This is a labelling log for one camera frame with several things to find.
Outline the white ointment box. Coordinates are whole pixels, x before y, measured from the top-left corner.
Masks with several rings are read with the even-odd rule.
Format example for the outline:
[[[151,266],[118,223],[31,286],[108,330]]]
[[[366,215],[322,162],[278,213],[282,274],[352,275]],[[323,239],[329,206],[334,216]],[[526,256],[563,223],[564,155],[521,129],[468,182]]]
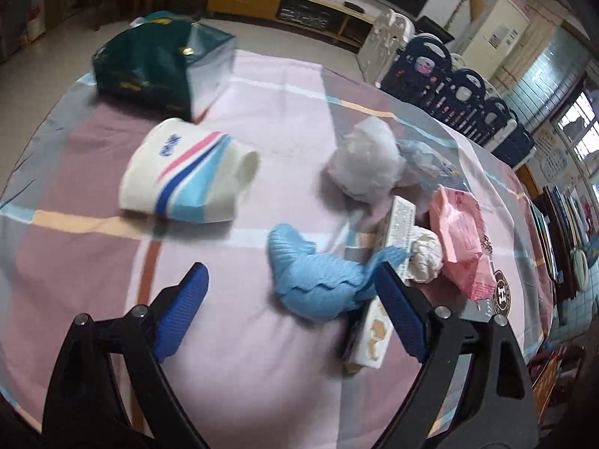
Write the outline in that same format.
[[[385,260],[374,271],[375,292],[382,292],[384,297],[372,298],[365,305],[364,314],[361,315],[359,322],[351,330],[348,351],[344,356],[345,368],[349,374],[356,374],[365,368],[382,367],[394,333],[394,326],[386,306],[388,304],[393,306],[389,298],[394,300],[398,296],[398,281],[407,280],[415,210],[414,204],[395,196],[389,213],[380,225],[375,241],[375,252],[393,246],[403,249],[407,256],[402,263],[395,266],[394,272],[390,271],[392,263],[389,260]]]

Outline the white tissue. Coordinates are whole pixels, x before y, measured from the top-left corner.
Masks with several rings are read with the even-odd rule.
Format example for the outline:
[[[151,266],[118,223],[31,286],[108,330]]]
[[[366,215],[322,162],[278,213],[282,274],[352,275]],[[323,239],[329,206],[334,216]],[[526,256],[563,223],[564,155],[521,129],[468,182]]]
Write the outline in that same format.
[[[407,278],[416,283],[428,284],[439,277],[444,264],[439,236],[426,228],[413,226],[410,241]]]

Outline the pink plastic wrapper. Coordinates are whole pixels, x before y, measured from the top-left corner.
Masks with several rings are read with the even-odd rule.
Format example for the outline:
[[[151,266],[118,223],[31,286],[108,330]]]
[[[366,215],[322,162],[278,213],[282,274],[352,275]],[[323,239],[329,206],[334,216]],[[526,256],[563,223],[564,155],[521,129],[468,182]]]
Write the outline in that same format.
[[[439,186],[428,213],[441,242],[444,275],[471,301],[492,297],[495,275],[483,245],[486,228],[478,201],[471,193]]]

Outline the light blue cloth rag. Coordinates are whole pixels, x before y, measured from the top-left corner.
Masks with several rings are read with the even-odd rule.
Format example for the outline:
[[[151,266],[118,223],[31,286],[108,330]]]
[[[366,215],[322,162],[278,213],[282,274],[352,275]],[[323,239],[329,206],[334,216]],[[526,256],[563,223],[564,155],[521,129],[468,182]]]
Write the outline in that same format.
[[[292,314],[312,322],[361,308],[375,297],[375,269],[382,263],[396,268],[409,257],[406,248],[397,246],[378,250],[364,265],[319,253],[289,224],[270,231],[267,250],[275,296]]]

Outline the striped paper cup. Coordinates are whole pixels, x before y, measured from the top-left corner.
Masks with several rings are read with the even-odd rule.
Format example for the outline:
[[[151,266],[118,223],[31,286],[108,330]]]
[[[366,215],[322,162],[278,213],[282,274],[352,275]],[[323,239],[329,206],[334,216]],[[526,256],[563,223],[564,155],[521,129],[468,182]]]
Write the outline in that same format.
[[[230,222],[259,166],[259,153],[230,134],[171,117],[133,153],[119,207],[192,224]]]

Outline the white plastic bag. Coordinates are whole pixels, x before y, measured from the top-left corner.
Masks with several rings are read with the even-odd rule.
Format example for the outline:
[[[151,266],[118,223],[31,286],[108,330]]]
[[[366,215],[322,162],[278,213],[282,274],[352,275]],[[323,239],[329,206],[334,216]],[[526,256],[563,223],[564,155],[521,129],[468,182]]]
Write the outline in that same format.
[[[375,205],[389,195],[405,165],[389,125],[378,117],[368,117],[343,138],[326,171],[348,197]]]

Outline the clear crumpled plastic wrapper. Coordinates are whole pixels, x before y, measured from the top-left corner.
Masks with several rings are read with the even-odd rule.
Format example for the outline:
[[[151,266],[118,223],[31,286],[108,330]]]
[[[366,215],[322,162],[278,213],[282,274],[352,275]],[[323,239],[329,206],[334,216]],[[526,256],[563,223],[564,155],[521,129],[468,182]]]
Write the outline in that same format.
[[[428,144],[413,140],[398,140],[396,144],[405,160],[396,181],[398,187],[420,186],[434,192],[439,186],[463,186],[459,169]]]

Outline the plaid pastel tablecloth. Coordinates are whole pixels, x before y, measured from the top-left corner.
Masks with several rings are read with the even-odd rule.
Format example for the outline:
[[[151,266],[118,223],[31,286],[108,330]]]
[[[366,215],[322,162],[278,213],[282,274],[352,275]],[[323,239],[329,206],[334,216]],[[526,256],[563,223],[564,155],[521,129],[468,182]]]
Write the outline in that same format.
[[[74,83],[30,138],[1,197],[1,392],[35,423],[73,318],[119,317],[209,270],[207,296],[168,381],[215,448],[368,448],[419,369],[396,337],[382,366],[344,373],[346,323],[306,324],[274,298],[267,237],[280,223],[322,251],[364,257],[379,215],[329,182],[337,143],[366,117],[447,160],[450,185],[478,200],[499,297],[525,359],[552,323],[552,294],[525,190],[505,163],[375,87],[320,65],[239,52],[207,127],[254,148],[261,165],[231,223],[193,225],[128,215],[126,166],[158,114]]]

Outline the dark green gift bag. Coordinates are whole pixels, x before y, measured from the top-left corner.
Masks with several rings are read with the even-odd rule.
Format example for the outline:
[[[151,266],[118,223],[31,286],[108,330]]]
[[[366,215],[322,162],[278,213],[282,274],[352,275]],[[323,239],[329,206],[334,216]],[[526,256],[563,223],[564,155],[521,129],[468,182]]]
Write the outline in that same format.
[[[234,73],[237,39],[187,15],[150,13],[92,57],[100,94],[198,122]]]

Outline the white air conditioner cabinet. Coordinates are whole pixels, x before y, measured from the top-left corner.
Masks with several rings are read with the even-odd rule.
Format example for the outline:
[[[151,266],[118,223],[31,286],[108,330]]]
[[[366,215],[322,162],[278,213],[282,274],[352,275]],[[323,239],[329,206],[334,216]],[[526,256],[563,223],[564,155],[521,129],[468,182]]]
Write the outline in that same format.
[[[495,0],[466,30],[457,53],[465,65],[489,81],[529,27],[530,20],[513,0]]]

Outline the white plastic chair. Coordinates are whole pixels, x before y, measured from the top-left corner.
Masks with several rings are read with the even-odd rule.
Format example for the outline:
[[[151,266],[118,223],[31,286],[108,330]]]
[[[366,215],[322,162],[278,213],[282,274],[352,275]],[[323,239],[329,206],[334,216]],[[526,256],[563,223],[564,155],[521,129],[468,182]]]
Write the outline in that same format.
[[[382,12],[356,56],[365,82],[379,86],[414,34],[414,24],[407,16],[393,9]]]

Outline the wooden tv cabinet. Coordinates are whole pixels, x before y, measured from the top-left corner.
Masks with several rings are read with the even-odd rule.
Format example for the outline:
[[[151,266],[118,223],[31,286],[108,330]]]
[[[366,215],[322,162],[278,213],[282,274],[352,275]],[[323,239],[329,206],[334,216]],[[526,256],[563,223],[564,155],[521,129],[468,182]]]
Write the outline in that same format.
[[[358,50],[375,19],[331,0],[207,0],[209,14],[291,27]]]

